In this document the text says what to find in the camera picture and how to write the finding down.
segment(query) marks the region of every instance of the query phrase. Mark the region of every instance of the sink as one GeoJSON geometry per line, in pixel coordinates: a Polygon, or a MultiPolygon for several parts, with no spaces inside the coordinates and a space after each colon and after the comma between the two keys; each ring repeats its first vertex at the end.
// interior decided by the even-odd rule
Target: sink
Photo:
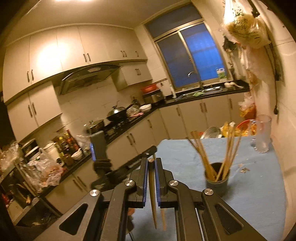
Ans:
{"type": "Polygon", "coordinates": [[[212,93],[222,92],[222,91],[223,91],[223,87],[222,86],[217,86],[217,87],[207,88],[207,89],[204,89],[204,90],[194,91],[194,92],[190,92],[190,93],[187,93],[187,94],[180,95],[178,98],[176,98],[176,100],[181,100],[181,99],[193,97],[193,95],[195,93],[203,93],[205,95],[205,94],[212,94],[212,93]]]}

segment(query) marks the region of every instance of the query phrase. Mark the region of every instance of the window frame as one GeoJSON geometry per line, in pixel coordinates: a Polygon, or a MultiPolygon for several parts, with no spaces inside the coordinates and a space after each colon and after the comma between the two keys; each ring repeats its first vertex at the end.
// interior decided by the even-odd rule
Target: window frame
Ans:
{"type": "MultiPolygon", "coordinates": [[[[168,65],[167,65],[167,63],[166,63],[166,60],[165,60],[164,56],[163,56],[163,53],[162,53],[160,47],[158,46],[158,42],[161,41],[161,40],[163,40],[163,39],[165,39],[165,38],[168,38],[168,37],[170,37],[170,36],[172,36],[172,35],[174,35],[174,34],[178,34],[179,37],[180,37],[180,39],[181,39],[181,41],[182,41],[182,43],[183,43],[183,45],[184,45],[184,47],[186,48],[187,54],[188,54],[189,57],[190,57],[190,61],[191,61],[192,65],[193,65],[194,71],[198,74],[198,78],[197,78],[197,79],[200,79],[200,75],[199,75],[199,72],[198,72],[197,67],[196,67],[196,65],[195,65],[194,59],[193,59],[193,57],[192,57],[192,55],[191,55],[191,52],[190,52],[190,50],[189,50],[189,48],[188,48],[188,46],[187,46],[187,43],[186,43],[185,39],[183,38],[183,36],[182,36],[182,34],[181,34],[181,31],[184,30],[184,29],[187,29],[187,28],[190,28],[190,27],[196,26],[196,25],[198,25],[198,24],[202,24],[202,23],[206,26],[208,32],[210,33],[212,39],[214,40],[214,43],[215,43],[215,45],[216,45],[216,47],[217,47],[217,49],[218,49],[218,52],[219,52],[219,54],[220,54],[220,56],[221,56],[221,59],[222,59],[223,65],[224,65],[224,67],[225,67],[225,72],[226,72],[226,74],[227,74],[227,76],[228,76],[228,79],[231,78],[231,76],[230,76],[230,72],[229,72],[229,70],[228,70],[228,67],[227,67],[227,64],[226,64],[226,61],[225,61],[224,55],[223,55],[223,53],[222,53],[222,51],[221,51],[221,48],[219,47],[219,44],[218,44],[218,42],[217,42],[215,36],[213,35],[213,32],[211,31],[210,27],[208,26],[208,24],[205,22],[204,18],[201,18],[201,19],[194,20],[194,21],[191,21],[191,22],[189,22],[189,23],[183,24],[183,25],[181,25],[181,26],[178,26],[178,27],[176,27],[176,28],[174,28],[174,29],[172,29],[172,30],[170,30],[170,31],[167,31],[166,33],[163,33],[162,35],[157,36],[156,38],[153,38],[153,39],[152,39],[152,40],[154,41],[154,44],[155,44],[156,47],[157,47],[158,54],[161,56],[162,61],[163,61],[164,65],[165,65],[165,67],[166,67],[167,73],[168,73],[168,75],[169,75],[169,77],[170,77],[170,82],[171,82],[173,88],[174,88],[176,91],[181,91],[181,90],[183,90],[183,89],[185,89],[185,88],[199,87],[200,82],[195,82],[195,83],[192,83],[192,84],[183,85],[183,86],[181,86],[181,87],[176,87],[176,86],[175,86],[175,83],[174,83],[174,81],[173,81],[173,78],[172,78],[172,76],[171,76],[171,74],[170,74],[169,67],[168,67],[168,65]]],[[[217,78],[213,78],[213,79],[209,79],[209,80],[204,80],[204,81],[202,81],[202,82],[203,82],[203,84],[207,85],[207,84],[213,84],[213,83],[220,82],[220,80],[219,80],[219,78],[217,77],[217,78]]]]}

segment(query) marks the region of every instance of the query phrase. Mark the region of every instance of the table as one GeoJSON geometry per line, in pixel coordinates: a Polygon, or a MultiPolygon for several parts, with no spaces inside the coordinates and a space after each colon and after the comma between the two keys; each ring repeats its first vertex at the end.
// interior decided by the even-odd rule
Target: table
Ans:
{"type": "MultiPolygon", "coordinates": [[[[202,139],[202,143],[210,162],[223,161],[226,138],[202,139]]],[[[198,191],[206,188],[201,159],[187,140],[163,140],[157,149],[156,157],[162,159],[163,168],[170,170],[174,179],[198,191]]],[[[163,231],[160,208],[157,207],[158,228],[155,229],[148,190],[147,196],[145,208],[136,209],[133,215],[135,241],[177,240],[174,210],[165,211],[167,230],[163,231]]],[[[223,200],[268,241],[282,239],[286,193],[280,165],[272,146],[269,152],[258,153],[250,146],[249,138],[242,137],[223,200]],[[240,163],[250,171],[240,172],[240,163]]]]}

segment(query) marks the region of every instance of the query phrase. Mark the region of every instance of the glass pitcher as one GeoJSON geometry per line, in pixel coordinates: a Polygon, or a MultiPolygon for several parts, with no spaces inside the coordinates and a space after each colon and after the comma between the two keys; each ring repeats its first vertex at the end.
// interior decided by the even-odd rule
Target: glass pitcher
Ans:
{"type": "Polygon", "coordinates": [[[251,140],[251,146],[254,146],[255,150],[259,153],[265,153],[269,150],[269,144],[271,142],[271,117],[268,115],[258,115],[256,120],[251,119],[249,123],[248,133],[251,133],[251,126],[256,124],[257,134],[253,136],[251,140]]]}

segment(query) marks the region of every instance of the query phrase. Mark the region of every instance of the metal screw cap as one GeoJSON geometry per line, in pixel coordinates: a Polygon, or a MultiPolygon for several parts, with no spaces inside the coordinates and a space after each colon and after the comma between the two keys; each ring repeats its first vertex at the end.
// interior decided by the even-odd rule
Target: metal screw cap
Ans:
{"type": "Polygon", "coordinates": [[[214,191],[210,188],[205,189],[205,195],[211,196],[214,194],[214,191]]]}
{"type": "Polygon", "coordinates": [[[171,180],[169,181],[169,184],[174,187],[174,186],[177,186],[179,183],[176,180],[171,180]]]}
{"type": "Polygon", "coordinates": [[[95,197],[95,196],[98,196],[98,195],[100,194],[100,191],[94,189],[94,190],[91,190],[91,191],[89,192],[89,194],[90,194],[91,196],[95,197]]]}
{"type": "Polygon", "coordinates": [[[130,187],[130,186],[133,186],[135,184],[135,182],[133,180],[127,180],[125,181],[124,183],[126,186],[130,187]]]}

